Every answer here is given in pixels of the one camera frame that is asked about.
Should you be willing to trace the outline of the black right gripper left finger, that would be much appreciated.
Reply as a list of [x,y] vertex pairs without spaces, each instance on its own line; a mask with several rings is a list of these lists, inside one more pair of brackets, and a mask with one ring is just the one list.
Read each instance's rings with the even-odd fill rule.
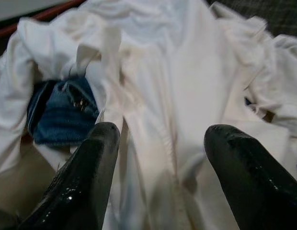
[[120,132],[115,124],[96,124],[18,229],[102,229],[119,143]]

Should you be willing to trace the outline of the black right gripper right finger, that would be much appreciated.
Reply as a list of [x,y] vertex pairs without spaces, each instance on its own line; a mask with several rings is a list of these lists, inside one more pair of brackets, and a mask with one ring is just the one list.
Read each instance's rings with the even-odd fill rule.
[[241,230],[297,230],[297,181],[257,139],[217,124],[204,146]]

